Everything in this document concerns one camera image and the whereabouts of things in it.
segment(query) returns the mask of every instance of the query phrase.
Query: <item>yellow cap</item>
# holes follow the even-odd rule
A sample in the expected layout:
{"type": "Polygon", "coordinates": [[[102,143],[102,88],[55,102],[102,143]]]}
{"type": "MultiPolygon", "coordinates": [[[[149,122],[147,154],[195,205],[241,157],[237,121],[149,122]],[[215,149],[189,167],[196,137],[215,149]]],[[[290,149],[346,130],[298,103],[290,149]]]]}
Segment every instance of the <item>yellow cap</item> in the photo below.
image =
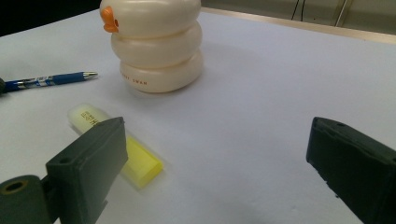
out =
{"type": "MultiPolygon", "coordinates": [[[[96,123],[110,119],[104,111],[89,104],[76,106],[67,116],[81,134],[96,123]]],[[[163,163],[129,134],[126,134],[126,150],[129,159],[122,168],[122,176],[141,189],[161,172],[163,163]]]]}

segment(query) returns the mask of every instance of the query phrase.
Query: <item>white tabletop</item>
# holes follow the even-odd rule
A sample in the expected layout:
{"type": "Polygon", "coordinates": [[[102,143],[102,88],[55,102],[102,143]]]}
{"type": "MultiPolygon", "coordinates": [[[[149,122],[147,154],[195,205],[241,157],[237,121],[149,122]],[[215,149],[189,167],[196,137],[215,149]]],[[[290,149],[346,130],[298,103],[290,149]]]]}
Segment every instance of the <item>white tabletop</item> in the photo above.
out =
{"type": "Polygon", "coordinates": [[[0,38],[5,80],[96,71],[0,97],[0,182],[46,174],[78,138],[81,103],[123,116],[164,162],[147,187],[118,177],[102,223],[361,223],[305,161],[313,117],[396,148],[396,46],[202,12],[204,73],[187,88],[126,86],[98,11],[0,38]]]}

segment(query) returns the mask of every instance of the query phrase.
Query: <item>pen barrel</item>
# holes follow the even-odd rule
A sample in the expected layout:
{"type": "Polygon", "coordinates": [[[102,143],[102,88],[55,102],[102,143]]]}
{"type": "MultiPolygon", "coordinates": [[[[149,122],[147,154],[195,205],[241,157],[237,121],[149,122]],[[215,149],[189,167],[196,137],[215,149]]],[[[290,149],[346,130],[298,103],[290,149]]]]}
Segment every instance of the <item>pen barrel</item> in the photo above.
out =
{"type": "Polygon", "coordinates": [[[85,81],[85,80],[86,79],[84,77],[83,72],[58,75],[58,76],[52,77],[52,82],[55,85],[62,85],[62,84],[72,83],[72,82],[80,82],[80,81],[85,81]]]}

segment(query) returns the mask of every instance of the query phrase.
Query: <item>blue pen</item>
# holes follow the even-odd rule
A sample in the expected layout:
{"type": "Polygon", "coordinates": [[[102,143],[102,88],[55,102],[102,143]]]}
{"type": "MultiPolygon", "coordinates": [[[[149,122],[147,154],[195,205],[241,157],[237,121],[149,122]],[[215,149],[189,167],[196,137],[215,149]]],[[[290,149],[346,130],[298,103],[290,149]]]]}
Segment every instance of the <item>blue pen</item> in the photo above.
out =
{"type": "Polygon", "coordinates": [[[98,74],[95,72],[78,72],[71,74],[55,75],[50,77],[36,77],[22,80],[14,80],[4,82],[3,92],[20,91],[36,87],[46,87],[62,85],[72,82],[85,81],[87,79],[96,77],[98,74]]]}

